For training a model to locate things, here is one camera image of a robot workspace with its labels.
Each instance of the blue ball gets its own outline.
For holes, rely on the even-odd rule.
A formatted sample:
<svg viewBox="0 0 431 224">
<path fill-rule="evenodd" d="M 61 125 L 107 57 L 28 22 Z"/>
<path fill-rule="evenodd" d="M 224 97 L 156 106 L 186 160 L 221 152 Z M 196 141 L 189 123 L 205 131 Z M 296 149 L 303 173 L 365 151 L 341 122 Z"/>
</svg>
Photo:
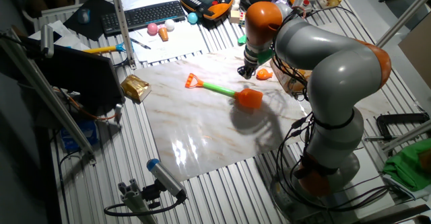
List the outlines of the blue ball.
<svg viewBox="0 0 431 224">
<path fill-rule="evenodd" d="M 196 13 L 193 13 L 193 12 L 190 13 L 187 16 L 187 19 L 188 19 L 188 21 L 189 21 L 190 24 L 192 24 L 192 25 L 196 24 L 196 22 L 197 22 L 197 15 L 196 15 Z"/>
</svg>

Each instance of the marble board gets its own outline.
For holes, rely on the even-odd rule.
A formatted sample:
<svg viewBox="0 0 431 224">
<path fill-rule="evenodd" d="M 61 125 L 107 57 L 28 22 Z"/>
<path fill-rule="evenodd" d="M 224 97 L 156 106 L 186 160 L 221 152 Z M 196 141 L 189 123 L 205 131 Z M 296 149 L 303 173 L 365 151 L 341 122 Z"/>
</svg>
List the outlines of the marble board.
<svg viewBox="0 0 431 224">
<path fill-rule="evenodd" d="M 308 102 L 286 94 L 275 76 L 267 81 L 242 78 L 236 69 L 243 65 L 243 53 L 243 46 L 235 47 L 135 71 L 152 85 L 152 92 L 143 101 L 145 111 L 160 161 L 177 180 L 275 149 L 290 125 L 311 111 Z M 262 68 L 272 72 L 269 63 Z M 187 89 L 189 73 L 235 91 L 246 87 L 261 91 L 262 106 L 251 110 L 208 89 Z M 356 107 L 364 119 L 391 110 L 381 91 Z"/>
</svg>

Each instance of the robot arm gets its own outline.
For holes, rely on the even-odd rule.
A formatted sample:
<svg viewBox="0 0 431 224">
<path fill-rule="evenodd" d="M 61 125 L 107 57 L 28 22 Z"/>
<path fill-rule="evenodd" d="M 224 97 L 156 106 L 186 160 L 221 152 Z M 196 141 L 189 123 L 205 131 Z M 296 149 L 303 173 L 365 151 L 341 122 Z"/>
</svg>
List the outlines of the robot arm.
<svg viewBox="0 0 431 224">
<path fill-rule="evenodd" d="M 316 124 L 296 177 L 307 193 L 325 196 L 343 188 L 359 169 L 353 150 L 362 138 L 364 120 L 354 105 L 386 83 L 391 60 L 374 45 L 324 31 L 301 19 L 290 20 L 279 29 L 284 14 L 267 2 L 249 7 L 244 68 L 255 70 L 260 65 L 250 58 L 265 54 L 275 36 L 275 51 L 283 62 L 312 70 L 307 91 Z"/>
</svg>

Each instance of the blue object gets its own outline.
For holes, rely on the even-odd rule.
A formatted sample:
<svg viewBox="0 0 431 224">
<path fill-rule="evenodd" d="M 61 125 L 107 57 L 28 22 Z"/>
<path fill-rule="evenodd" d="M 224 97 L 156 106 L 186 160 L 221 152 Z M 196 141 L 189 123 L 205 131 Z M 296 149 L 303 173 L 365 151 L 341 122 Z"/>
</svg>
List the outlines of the blue object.
<svg viewBox="0 0 431 224">
<path fill-rule="evenodd" d="M 160 163 L 159 159 L 151 159 L 147 162 L 147 169 L 148 171 L 151 171 L 154 166 L 156 166 L 157 163 Z"/>
<path fill-rule="evenodd" d="M 187 16 L 187 19 L 189 21 L 190 24 L 194 25 L 197 22 L 197 15 L 196 13 L 192 12 Z"/>
<path fill-rule="evenodd" d="M 133 52 L 135 52 L 135 49 L 133 48 L 133 43 L 132 42 L 130 42 L 130 43 L 132 44 L 132 50 L 133 50 Z M 126 52 L 126 48 L 124 48 L 124 42 L 115 45 L 115 50 L 118 51 L 118 52 Z"/>
<path fill-rule="evenodd" d="M 88 142 L 91 145 L 99 142 L 99 132 L 96 127 L 96 123 L 93 120 L 78 122 L 77 125 L 82 130 L 82 133 L 84 136 L 86 136 Z M 63 127 L 60 130 L 60 136 L 66 150 L 73 151 L 79 149 L 78 144 L 75 142 L 75 140 L 73 140 L 73 137 L 70 135 L 69 131 L 66 130 L 66 128 Z"/>
<path fill-rule="evenodd" d="M 78 22 L 80 24 L 88 24 L 90 22 L 90 10 L 87 8 L 78 9 Z"/>
</svg>

